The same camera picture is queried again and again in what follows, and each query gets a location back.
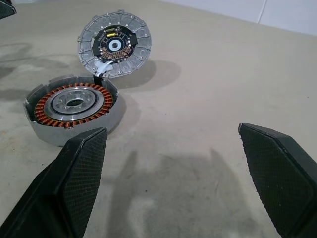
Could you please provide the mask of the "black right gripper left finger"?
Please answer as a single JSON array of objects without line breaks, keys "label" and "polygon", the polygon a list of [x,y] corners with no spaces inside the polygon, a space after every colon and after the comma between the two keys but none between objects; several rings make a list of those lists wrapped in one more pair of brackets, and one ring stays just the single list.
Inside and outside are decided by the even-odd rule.
[{"label": "black right gripper left finger", "polygon": [[101,181],[107,129],[69,139],[0,226],[0,238],[83,238]]}]

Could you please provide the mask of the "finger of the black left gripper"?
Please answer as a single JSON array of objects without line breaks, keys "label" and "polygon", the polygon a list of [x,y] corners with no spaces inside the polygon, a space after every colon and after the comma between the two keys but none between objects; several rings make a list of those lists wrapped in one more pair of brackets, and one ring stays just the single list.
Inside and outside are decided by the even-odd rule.
[{"label": "finger of the black left gripper", "polygon": [[16,14],[11,0],[0,0],[0,20]]}]

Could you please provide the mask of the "small dark metal gear part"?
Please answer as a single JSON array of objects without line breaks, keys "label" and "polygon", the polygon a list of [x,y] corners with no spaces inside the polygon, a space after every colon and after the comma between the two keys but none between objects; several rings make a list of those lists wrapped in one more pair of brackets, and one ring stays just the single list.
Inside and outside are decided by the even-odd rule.
[{"label": "small dark metal gear part", "polygon": [[132,74],[148,59],[152,39],[142,19],[119,10],[95,16],[77,38],[83,67],[96,77]]}]

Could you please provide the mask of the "silver motor housing copper windings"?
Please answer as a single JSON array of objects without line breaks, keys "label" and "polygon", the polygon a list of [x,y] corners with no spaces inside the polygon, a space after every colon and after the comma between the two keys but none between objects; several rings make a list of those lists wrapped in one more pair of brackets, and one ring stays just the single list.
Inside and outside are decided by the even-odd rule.
[{"label": "silver motor housing copper windings", "polygon": [[55,146],[99,127],[111,131],[122,118],[118,88],[91,75],[62,76],[34,88],[23,104],[37,137]]}]

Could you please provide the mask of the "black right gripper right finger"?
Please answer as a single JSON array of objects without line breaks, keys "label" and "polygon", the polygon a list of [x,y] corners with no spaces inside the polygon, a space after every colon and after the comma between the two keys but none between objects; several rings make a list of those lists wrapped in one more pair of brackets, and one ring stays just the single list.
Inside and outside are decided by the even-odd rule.
[{"label": "black right gripper right finger", "polygon": [[289,135],[241,123],[248,168],[281,238],[317,238],[317,162]]}]

